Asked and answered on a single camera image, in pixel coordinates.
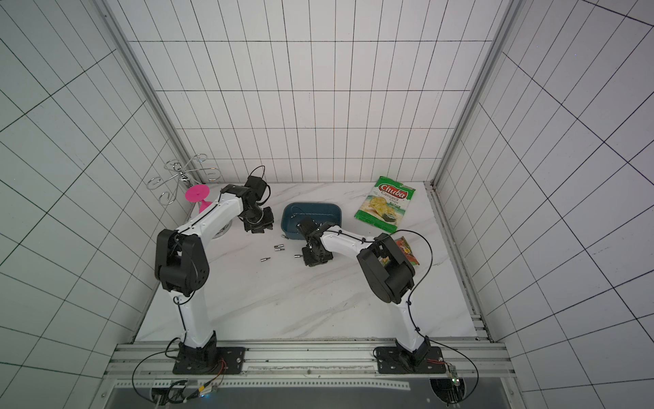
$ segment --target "black bracket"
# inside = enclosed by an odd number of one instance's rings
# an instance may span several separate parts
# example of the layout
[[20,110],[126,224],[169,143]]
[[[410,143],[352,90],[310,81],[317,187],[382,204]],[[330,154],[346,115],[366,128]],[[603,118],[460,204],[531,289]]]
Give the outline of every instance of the black bracket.
[[216,347],[216,332],[202,348],[192,348],[179,343],[179,352],[175,359],[173,373],[175,375],[216,375],[220,372],[226,375],[240,374],[245,356],[244,347]]
[[427,359],[442,361],[443,353],[439,347],[431,347],[424,358],[415,363],[412,367],[406,366],[406,360],[402,357],[403,348],[377,347],[373,354],[377,359],[377,371],[380,374],[444,374],[447,365],[429,363]]

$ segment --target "wire holder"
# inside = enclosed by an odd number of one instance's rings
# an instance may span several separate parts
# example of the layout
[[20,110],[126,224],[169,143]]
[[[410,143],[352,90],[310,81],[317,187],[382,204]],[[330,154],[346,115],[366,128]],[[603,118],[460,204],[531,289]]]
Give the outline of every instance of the wire holder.
[[194,172],[204,171],[204,174],[206,175],[209,182],[216,182],[222,177],[222,174],[220,173],[220,170],[218,168],[192,169],[194,166],[191,166],[191,162],[195,161],[198,164],[201,164],[207,159],[208,157],[206,154],[198,153],[197,155],[189,159],[188,162],[185,163],[184,165],[182,165],[182,163],[177,159],[169,160],[168,162],[165,163],[165,165],[163,165],[163,168],[173,173],[173,175],[166,180],[164,180],[164,178],[162,178],[160,175],[157,175],[151,178],[149,181],[147,181],[145,183],[145,186],[147,187],[148,190],[155,190],[157,188],[160,188],[161,186],[164,186],[168,181],[177,178],[177,185],[175,186],[174,192],[167,190],[159,195],[159,203],[161,203],[161,205],[164,206],[169,205],[177,199],[177,191],[179,190],[180,184],[183,184],[184,187],[187,189],[194,185],[203,184],[202,181],[198,180],[199,178],[194,177]]

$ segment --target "metal strip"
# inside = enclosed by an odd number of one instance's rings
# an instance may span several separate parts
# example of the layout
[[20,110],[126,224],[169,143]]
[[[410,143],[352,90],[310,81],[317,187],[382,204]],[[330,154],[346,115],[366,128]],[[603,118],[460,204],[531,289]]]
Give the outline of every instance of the metal strip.
[[159,123],[163,126],[165,132],[168,134],[168,140],[172,142],[173,148],[179,154],[180,162],[187,163],[191,159],[191,155],[188,154],[186,147],[182,143],[182,139],[177,134],[175,127],[173,127],[172,122],[168,118],[159,97],[154,92],[152,84],[147,79],[144,74],[141,64],[137,60],[136,56],[131,50],[127,37],[123,33],[122,29],[116,22],[116,17],[107,5],[105,0],[93,0],[95,4],[95,9],[99,13],[102,20],[106,23],[107,29],[111,34],[114,42],[116,43],[116,48],[118,49],[120,55],[123,57],[125,64],[131,71],[131,74],[137,81],[139,88],[145,95],[145,99],[150,103],[150,106],[154,109],[154,114],[157,116]]
[[468,101],[466,102],[466,106],[463,110],[463,113],[461,114],[461,117],[459,117],[458,121],[456,122],[455,131],[452,135],[452,138],[447,143],[447,148],[445,149],[443,160],[441,160],[441,163],[438,165],[436,176],[432,179],[432,186],[438,185],[438,182],[443,175],[443,170],[447,166],[447,163],[450,161],[454,147],[458,143],[459,139],[461,139],[463,130],[466,128],[468,122],[470,121],[473,108],[479,101],[481,91],[484,86],[486,86],[492,70],[495,68],[497,60],[502,53],[504,44],[506,43],[506,39],[508,38],[509,31],[513,27],[513,22],[518,17],[520,9],[524,3],[525,0],[511,0],[511,4],[509,7],[507,7],[506,12],[504,13],[504,17],[502,18],[502,23],[500,24],[500,28],[495,34],[495,37],[492,41],[492,46],[484,60],[484,65],[481,70],[479,70],[475,84],[472,87],[470,98],[468,98]]

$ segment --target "tiled wall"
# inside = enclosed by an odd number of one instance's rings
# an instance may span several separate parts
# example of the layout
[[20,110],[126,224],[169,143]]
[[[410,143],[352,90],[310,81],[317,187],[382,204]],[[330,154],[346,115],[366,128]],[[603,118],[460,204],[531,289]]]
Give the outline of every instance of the tiled wall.
[[157,284],[175,155],[89,0],[0,2],[0,407],[85,408]]
[[528,0],[438,190],[530,409],[654,387],[654,2]]
[[108,0],[226,181],[433,178],[509,0]]

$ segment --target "metal frame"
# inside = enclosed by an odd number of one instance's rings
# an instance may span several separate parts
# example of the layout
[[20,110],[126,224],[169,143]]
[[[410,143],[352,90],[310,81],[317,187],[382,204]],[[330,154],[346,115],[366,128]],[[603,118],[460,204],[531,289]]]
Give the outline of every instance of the metal frame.
[[181,138],[177,134],[177,131],[172,126],[172,121],[170,121],[170,118],[168,118],[168,115],[166,114],[165,109],[163,108],[163,105],[159,100],[159,97],[154,92],[154,88],[152,87],[152,84],[145,76],[141,64],[139,63],[136,56],[132,52],[132,49],[127,41],[127,37],[125,37],[125,34],[123,33],[122,29],[116,22],[116,16],[114,15],[111,8],[107,5],[107,2],[105,0],[93,0],[93,3],[95,4],[96,11],[98,12],[102,20],[104,20],[104,22],[107,25],[107,28],[109,29],[109,33],[111,34],[111,37],[116,43],[116,49],[123,57],[123,60],[125,61],[127,67],[129,68],[129,71],[134,76],[134,78],[136,79],[139,85],[139,88],[145,95],[145,99],[150,103],[150,106],[152,106],[152,108],[154,109],[154,114],[157,116],[157,119],[159,120],[160,124],[163,126],[165,132],[168,134],[168,140],[172,142],[173,147],[180,155],[180,158],[178,159],[182,163],[188,162],[191,159],[192,155],[188,153],[188,151],[184,147],[184,144],[182,143]]
[[495,34],[495,37],[492,40],[492,46],[488,54],[486,55],[486,58],[484,59],[484,64],[481,70],[479,70],[479,74],[477,75],[475,84],[472,87],[472,91],[470,92],[470,98],[468,98],[468,101],[466,102],[466,106],[463,110],[463,113],[461,114],[461,117],[459,117],[458,121],[456,122],[455,130],[454,130],[454,134],[452,135],[452,138],[447,143],[447,148],[445,149],[443,160],[441,160],[441,163],[438,165],[438,170],[436,170],[436,176],[434,176],[434,178],[432,179],[432,183],[431,183],[432,186],[437,186],[438,182],[443,176],[443,171],[445,170],[447,163],[450,161],[452,157],[452,152],[454,151],[454,147],[458,143],[459,139],[461,139],[463,130],[466,128],[468,122],[470,121],[473,108],[475,107],[475,105],[477,105],[477,102],[479,101],[479,97],[481,96],[481,91],[486,85],[486,83],[488,82],[492,70],[495,68],[497,60],[500,57],[500,54],[502,53],[502,49],[506,44],[506,40],[509,36],[509,32],[511,28],[513,28],[513,22],[518,17],[524,3],[525,0],[511,0],[511,4],[509,4],[509,7],[507,7],[506,12],[504,13],[504,17],[502,18],[502,23],[500,23],[500,27],[498,28],[497,33]]
[[[483,326],[477,318],[475,327]],[[480,378],[506,379],[507,396],[516,391],[515,372],[504,344],[487,338],[434,338],[461,350],[473,360]],[[136,342],[123,344],[109,361],[107,371],[93,400],[91,409],[104,408],[113,389],[132,388],[131,375],[136,365],[148,355],[164,351],[167,342]],[[384,387],[407,389],[404,379],[446,378],[448,374],[379,374],[373,350],[379,346],[394,346],[394,340],[261,340],[223,341],[220,347],[241,346],[247,349],[243,373],[227,375],[220,387]],[[473,366],[463,356],[442,348],[443,359],[456,366],[458,375],[476,377]],[[212,375],[179,376],[172,373],[174,360],[161,355],[152,357],[134,375],[137,387],[167,387],[178,379],[189,379],[189,386],[210,380]]]

